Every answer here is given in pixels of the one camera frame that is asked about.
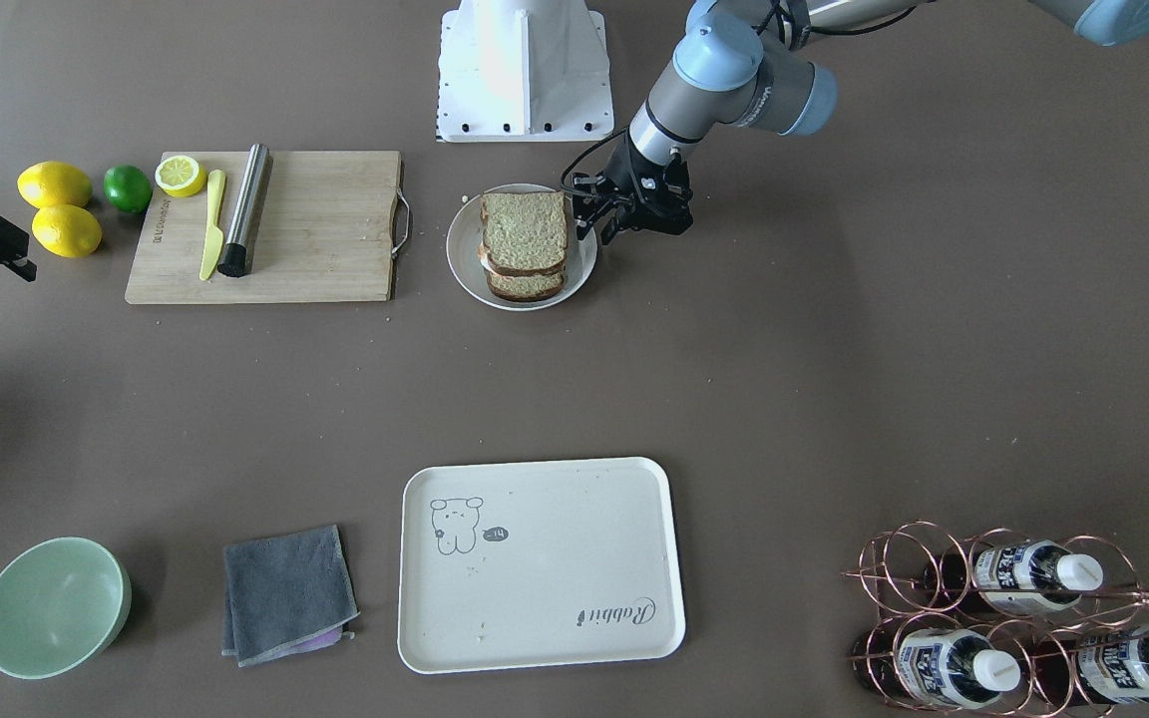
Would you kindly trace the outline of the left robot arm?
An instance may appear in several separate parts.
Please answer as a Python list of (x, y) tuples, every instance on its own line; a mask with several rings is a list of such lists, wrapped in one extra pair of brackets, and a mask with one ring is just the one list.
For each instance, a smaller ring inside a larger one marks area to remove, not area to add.
[(624, 231), (679, 236), (693, 222), (688, 159), (712, 128), (815, 136), (833, 115), (834, 74), (801, 56), (822, 37), (890, 28), (913, 1), (696, 1), (685, 32), (606, 168), (562, 173), (574, 231), (602, 242)]

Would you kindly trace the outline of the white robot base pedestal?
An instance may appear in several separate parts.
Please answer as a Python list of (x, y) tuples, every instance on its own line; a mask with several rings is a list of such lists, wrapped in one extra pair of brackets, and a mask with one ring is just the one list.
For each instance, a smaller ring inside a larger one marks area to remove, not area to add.
[(441, 18), (435, 138), (594, 142), (615, 129), (606, 18), (583, 1), (461, 1)]

